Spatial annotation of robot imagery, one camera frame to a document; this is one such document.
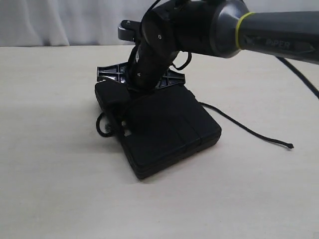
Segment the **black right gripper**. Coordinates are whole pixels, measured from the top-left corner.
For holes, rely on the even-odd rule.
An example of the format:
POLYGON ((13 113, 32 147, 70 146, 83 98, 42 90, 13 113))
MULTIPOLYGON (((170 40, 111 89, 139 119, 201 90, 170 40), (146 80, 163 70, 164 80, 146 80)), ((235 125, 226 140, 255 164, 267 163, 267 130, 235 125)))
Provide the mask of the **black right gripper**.
POLYGON ((135 45, 127 62, 97 68, 95 96, 100 107, 130 101, 128 89, 147 92, 184 85, 185 75, 169 69, 167 63, 144 42, 135 45))

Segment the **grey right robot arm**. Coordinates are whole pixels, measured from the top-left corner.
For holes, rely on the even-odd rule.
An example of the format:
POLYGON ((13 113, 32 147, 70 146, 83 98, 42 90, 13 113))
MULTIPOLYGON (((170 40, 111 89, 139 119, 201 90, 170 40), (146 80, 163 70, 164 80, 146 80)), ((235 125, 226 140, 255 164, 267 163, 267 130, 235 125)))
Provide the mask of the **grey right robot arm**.
POLYGON ((141 21, 123 21, 119 37, 133 41, 128 61, 102 69, 95 94, 102 108, 126 105, 161 88, 180 52, 231 58, 242 50, 273 55, 315 94, 289 60, 319 62, 317 11, 251 12, 241 0, 155 1, 141 21))

